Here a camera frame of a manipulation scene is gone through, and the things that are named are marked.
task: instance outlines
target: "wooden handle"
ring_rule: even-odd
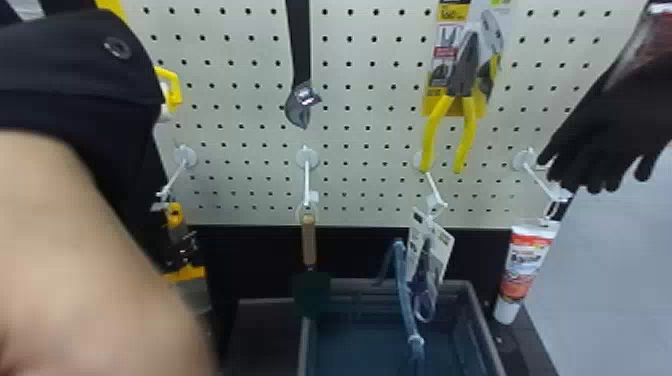
[[[315,246],[315,217],[306,214],[301,219],[301,238],[303,239],[303,264],[311,268],[317,263]]]

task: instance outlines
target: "wrench head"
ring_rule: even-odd
[[[320,102],[322,98],[313,90],[310,81],[304,81],[287,96],[285,116],[290,123],[306,129],[310,123],[310,108]]]

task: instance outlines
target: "red label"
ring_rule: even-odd
[[[434,57],[455,57],[457,56],[457,48],[455,47],[434,47]]]
[[[543,238],[536,235],[511,234],[511,244],[527,247],[548,247],[553,242],[552,239]]]

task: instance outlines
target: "cardboard tag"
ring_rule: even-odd
[[[436,224],[431,216],[426,215],[417,208],[413,208],[407,244],[407,282],[413,280],[413,276],[418,269],[418,262],[425,239],[429,239],[431,244],[428,271],[436,276],[438,281],[443,281],[443,276],[446,273],[446,267],[450,260],[450,254],[455,245],[455,238],[444,228]]]

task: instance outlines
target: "button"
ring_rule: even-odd
[[[123,40],[115,37],[107,37],[105,38],[105,43],[103,43],[103,47],[105,47],[106,50],[110,51],[114,57],[117,57],[119,59],[123,60],[128,60],[131,57],[131,48],[128,47],[128,44],[124,42]]]

